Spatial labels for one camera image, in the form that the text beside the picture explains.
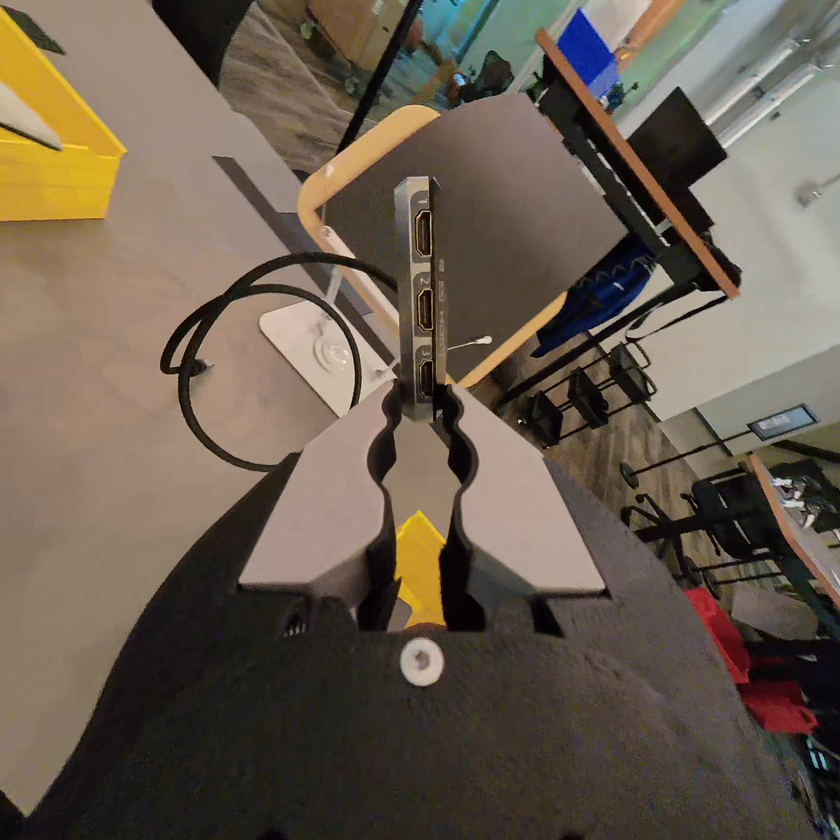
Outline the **black hdmi adapter box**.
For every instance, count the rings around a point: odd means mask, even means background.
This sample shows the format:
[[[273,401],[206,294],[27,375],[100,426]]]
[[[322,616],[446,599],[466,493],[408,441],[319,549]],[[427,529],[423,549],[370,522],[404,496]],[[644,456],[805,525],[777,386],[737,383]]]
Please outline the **black hdmi adapter box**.
[[[435,400],[447,379],[448,288],[435,250],[438,199],[438,182],[429,175],[408,176],[394,190],[402,407],[419,424],[435,421]]]

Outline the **small framed wall screen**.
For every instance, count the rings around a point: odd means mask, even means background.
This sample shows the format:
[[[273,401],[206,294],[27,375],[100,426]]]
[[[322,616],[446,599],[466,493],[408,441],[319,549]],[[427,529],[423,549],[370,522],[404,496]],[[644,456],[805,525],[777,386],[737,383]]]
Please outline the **small framed wall screen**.
[[[748,430],[756,438],[766,442],[792,435],[817,424],[819,420],[809,406],[799,404],[748,423]]]

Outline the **cart with cardboard boxes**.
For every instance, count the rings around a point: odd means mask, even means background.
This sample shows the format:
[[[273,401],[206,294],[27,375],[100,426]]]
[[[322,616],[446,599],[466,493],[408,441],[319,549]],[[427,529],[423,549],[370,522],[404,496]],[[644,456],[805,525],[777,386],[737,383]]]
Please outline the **cart with cardboard boxes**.
[[[379,64],[407,1],[307,1],[308,17],[342,58],[366,71]]]

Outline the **black office chair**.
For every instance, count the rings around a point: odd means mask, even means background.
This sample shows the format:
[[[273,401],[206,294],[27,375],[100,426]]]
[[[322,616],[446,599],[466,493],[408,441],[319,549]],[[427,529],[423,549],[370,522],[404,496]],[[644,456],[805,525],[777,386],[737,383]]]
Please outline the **black office chair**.
[[[218,88],[224,58],[253,1],[153,1],[157,17]]]

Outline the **wooden rimmed black panel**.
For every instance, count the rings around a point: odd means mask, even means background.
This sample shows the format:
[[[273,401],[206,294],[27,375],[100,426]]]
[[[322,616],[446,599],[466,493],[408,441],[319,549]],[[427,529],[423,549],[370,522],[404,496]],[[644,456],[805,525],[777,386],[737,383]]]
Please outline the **wooden rimmed black panel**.
[[[302,184],[298,216],[324,250],[339,248],[408,278],[415,223],[396,210],[409,176],[438,185],[433,256],[443,262],[447,373],[470,387],[560,312],[573,284],[626,229],[527,96],[504,94],[439,113],[405,106]]]

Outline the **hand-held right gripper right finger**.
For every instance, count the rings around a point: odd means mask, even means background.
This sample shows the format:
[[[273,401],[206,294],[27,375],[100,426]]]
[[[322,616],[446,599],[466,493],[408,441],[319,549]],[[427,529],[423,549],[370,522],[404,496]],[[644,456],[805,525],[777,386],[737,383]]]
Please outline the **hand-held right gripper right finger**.
[[[513,598],[605,594],[539,451],[461,387],[440,390],[440,411],[459,481],[440,553],[444,616],[492,617]]]

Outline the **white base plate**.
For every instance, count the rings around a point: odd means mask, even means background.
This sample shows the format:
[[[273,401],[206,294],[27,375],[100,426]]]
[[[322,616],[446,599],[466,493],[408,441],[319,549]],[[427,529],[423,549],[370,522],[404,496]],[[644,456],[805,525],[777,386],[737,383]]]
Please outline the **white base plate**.
[[[336,321],[309,301],[268,311],[259,329],[337,417],[350,410],[354,363]]]

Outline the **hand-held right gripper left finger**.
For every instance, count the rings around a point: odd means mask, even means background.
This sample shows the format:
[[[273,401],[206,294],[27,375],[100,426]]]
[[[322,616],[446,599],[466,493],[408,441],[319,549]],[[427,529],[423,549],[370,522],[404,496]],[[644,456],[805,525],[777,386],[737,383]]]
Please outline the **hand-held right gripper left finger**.
[[[238,583],[332,597],[364,613],[396,582],[396,529],[384,478],[402,420],[397,382],[380,385],[301,452]]]

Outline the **red floor bin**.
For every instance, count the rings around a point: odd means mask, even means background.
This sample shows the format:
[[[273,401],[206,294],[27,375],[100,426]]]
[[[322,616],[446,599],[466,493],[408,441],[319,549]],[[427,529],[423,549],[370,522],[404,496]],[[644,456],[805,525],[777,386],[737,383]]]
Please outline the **red floor bin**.
[[[751,659],[739,630],[729,616],[705,589],[684,591],[684,596],[703,623],[736,686],[749,683]]]
[[[790,680],[751,680],[737,686],[744,706],[761,728],[774,734],[807,735],[817,718],[799,685]]]

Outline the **wooden edged side desk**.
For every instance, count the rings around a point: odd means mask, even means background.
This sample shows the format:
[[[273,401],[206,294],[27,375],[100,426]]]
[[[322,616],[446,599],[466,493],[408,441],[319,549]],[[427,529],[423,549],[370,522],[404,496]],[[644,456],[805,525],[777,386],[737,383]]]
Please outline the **wooden edged side desk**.
[[[707,277],[727,299],[738,298],[740,290],[592,96],[555,38],[539,28],[534,39],[555,74],[544,115],[603,189],[615,215],[655,257],[665,258],[673,284]]]

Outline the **blue storage bin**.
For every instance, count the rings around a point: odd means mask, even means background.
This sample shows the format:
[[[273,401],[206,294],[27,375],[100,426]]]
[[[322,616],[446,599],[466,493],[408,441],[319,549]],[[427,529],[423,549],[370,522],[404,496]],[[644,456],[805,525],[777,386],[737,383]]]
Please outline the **blue storage bin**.
[[[619,82],[616,59],[606,42],[578,8],[556,42],[591,95],[607,98]]]

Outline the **black stand pole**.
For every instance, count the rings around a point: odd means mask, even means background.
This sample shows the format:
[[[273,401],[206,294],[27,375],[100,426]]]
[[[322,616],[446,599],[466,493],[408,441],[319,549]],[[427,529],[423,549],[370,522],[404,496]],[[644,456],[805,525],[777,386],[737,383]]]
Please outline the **black stand pole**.
[[[353,113],[347,129],[339,142],[336,153],[346,150],[354,142],[363,128],[376,99],[382,91],[385,80],[397,57],[401,53],[411,55],[417,51],[423,40],[423,23],[420,18],[423,1],[408,1],[398,19],[395,29],[366,84],[360,103]]]

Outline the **blue hanging cloth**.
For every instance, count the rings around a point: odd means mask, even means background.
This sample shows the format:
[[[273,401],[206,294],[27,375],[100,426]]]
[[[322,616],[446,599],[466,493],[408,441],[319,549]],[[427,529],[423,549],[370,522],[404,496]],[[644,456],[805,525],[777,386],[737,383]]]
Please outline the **blue hanging cloth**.
[[[656,268],[651,251],[627,234],[567,292],[559,313],[537,331],[540,359],[572,338],[617,318],[646,288]]]

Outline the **yellow plastic bin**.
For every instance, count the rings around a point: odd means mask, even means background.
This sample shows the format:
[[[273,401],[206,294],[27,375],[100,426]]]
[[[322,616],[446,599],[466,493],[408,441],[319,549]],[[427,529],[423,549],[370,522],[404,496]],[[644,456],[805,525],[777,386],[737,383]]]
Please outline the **yellow plastic bin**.
[[[101,219],[126,149],[1,13],[3,222]]]
[[[396,605],[406,608],[405,627],[445,627],[439,557],[445,538],[416,511],[395,533]]]

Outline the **black flat monitor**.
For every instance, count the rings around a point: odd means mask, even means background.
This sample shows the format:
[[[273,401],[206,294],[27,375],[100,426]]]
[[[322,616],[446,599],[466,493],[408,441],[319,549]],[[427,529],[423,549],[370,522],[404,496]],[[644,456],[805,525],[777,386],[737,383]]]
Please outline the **black flat monitor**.
[[[667,194],[689,190],[728,158],[681,87],[672,90],[627,141]]]

